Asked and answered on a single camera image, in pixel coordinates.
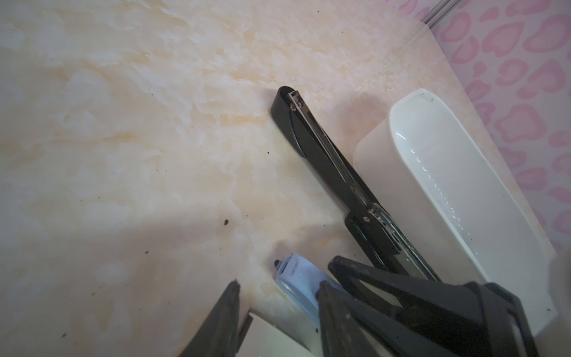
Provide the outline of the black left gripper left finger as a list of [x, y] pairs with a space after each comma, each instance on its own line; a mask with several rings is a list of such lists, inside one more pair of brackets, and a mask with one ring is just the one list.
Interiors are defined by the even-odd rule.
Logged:
[[239, 282], [231, 281], [180, 357], [228, 357], [238, 351]]

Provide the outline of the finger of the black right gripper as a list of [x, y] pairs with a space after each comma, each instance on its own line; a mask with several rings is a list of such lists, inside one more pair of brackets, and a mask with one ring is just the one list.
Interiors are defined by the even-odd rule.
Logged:
[[538, 356], [520, 299], [495, 283], [444, 284], [336, 256], [346, 294], [446, 349], [445, 356]]

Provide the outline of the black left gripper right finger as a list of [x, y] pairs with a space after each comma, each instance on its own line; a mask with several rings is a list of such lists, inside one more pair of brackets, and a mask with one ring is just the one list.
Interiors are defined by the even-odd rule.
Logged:
[[317, 293], [325, 356], [445, 356], [446, 349], [371, 306], [320, 283]]

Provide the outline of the white plastic tray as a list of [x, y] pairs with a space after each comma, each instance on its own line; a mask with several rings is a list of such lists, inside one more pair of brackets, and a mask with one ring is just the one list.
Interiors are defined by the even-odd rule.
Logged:
[[553, 247], [434, 93], [394, 104], [357, 144], [353, 166], [443, 282], [501, 285], [520, 298], [535, 334], [557, 316]]

